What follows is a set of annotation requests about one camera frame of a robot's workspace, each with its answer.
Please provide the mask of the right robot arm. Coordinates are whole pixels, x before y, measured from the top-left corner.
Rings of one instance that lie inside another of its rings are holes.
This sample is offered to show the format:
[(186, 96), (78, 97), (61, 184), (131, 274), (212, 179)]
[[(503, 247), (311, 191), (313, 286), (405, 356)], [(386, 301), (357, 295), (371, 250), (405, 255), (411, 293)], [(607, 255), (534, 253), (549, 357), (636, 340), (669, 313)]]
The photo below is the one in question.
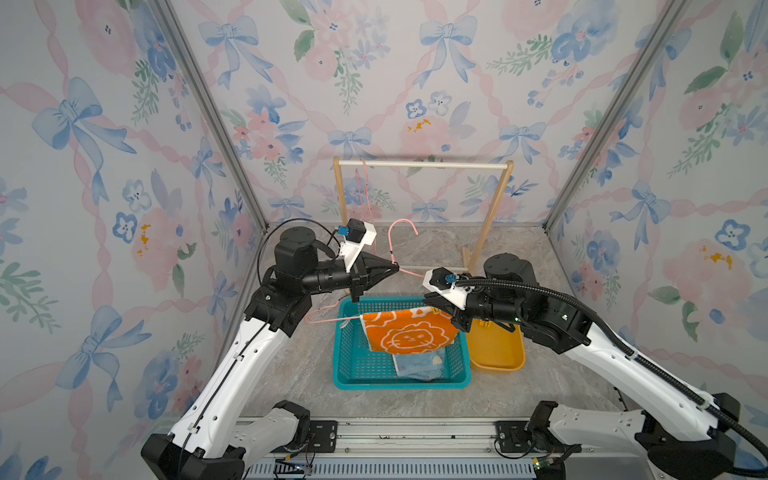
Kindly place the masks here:
[(425, 304), (448, 314), (462, 332), (476, 320), (515, 329), (590, 369), (639, 406), (605, 412), (542, 401), (528, 421), (532, 437), (637, 455), (675, 479), (714, 479), (734, 467), (737, 445), (729, 434), (740, 406), (733, 397), (696, 390), (649, 360), (590, 307), (541, 286), (529, 261), (502, 253), (487, 259), (483, 270), (481, 276), (444, 267), (428, 271)]

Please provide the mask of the pink hanger with blue towel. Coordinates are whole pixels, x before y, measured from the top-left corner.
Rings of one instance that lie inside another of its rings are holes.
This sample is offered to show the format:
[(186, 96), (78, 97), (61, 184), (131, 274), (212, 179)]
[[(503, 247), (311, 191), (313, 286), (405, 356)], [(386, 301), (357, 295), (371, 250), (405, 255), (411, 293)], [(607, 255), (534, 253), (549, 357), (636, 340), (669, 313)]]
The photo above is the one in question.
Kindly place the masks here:
[(370, 196), (369, 196), (369, 171), (368, 171), (368, 164), (364, 160), (361, 160), (361, 162), (362, 162), (362, 166), (363, 166), (363, 171), (365, 173), (365, 180), (362, 180), (362, 177), (360, 176), (360, 172), (358, 170), (356, 170), (355, 171), (356, 182), (360, 184), (359, 188), (362, 191), (363, 195), (365, 196), (365, 203), (364, 203), (364, 205), (367, 208), (367, 212), (368, 212), (368, 216), (369, 216), (368, 222), (369, 223), (374, 223), (375, 218), (374, 218), (374, 215), (373, 215), (373, 210), (372, 210), (372, 207), (371, 207)]

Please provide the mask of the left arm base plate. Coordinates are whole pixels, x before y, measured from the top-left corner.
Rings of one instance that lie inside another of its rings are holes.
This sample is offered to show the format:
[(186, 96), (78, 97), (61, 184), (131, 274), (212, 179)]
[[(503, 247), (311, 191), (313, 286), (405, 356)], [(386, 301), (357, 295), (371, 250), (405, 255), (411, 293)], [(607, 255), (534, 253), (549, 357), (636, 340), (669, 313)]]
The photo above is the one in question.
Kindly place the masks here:
[(334, 453), (338, 439), (339, 423), (336, 420), (310, 420), (298, 430), (298, 438), (287, 446), (272, 450), (274, 454), (297, 454), (300, 452)]

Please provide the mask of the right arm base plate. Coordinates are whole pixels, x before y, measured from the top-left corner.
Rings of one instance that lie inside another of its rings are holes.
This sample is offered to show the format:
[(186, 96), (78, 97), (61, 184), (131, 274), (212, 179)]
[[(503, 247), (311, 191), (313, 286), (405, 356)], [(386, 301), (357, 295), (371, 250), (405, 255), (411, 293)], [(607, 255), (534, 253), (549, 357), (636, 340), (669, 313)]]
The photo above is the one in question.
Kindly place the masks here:
[(565, 453), (569, 444), (558, 440), (546, 426), (530, 426), (528, 420), (494, 423), (495, 447), (505, 455)]

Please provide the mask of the orange patterned towel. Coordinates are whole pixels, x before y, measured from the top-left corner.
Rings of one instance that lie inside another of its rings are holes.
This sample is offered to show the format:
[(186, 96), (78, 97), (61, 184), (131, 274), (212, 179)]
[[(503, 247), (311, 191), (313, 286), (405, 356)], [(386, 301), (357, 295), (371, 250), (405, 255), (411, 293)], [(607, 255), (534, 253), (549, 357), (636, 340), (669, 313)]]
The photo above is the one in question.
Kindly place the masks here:
[(392, 355), (431, 353), (459, 335), (450, 315), (428, 306), (365, 313), (361, 325), (372, 351)]

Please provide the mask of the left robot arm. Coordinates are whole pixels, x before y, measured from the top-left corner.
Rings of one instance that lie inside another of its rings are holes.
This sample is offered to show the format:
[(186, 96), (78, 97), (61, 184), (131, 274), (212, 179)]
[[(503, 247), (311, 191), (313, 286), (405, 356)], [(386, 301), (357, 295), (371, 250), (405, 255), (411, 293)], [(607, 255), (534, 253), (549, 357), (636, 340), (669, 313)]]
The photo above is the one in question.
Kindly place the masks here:
[(373, 224), (351, 219), (332, 235), (338, 247), (296, 226), (283, 231), (268, 268), (246, 306), (234, 341), (200, 396), (167, 434), (153, 434), (141, 456), (159, 479), (242, 479), (275, 450), (308, 450), (310, 412), (275, 404), (243, 429), (236, 424), (266, 368), (295, 333), (318, 294), (346, 290), (352, 301), (396, 274), (397, 263), (368, 252)]

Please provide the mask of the light blue towel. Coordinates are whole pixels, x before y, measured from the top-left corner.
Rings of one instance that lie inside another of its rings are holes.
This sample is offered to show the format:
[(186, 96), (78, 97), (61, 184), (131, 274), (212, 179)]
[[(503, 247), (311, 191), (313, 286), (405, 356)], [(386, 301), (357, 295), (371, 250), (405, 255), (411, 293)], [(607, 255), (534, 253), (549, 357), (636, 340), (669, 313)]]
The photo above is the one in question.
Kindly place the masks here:
[(393, 361), (398, 377), (418, 381), (432, 381), (445, 373), (445, 351), (394, 355)]

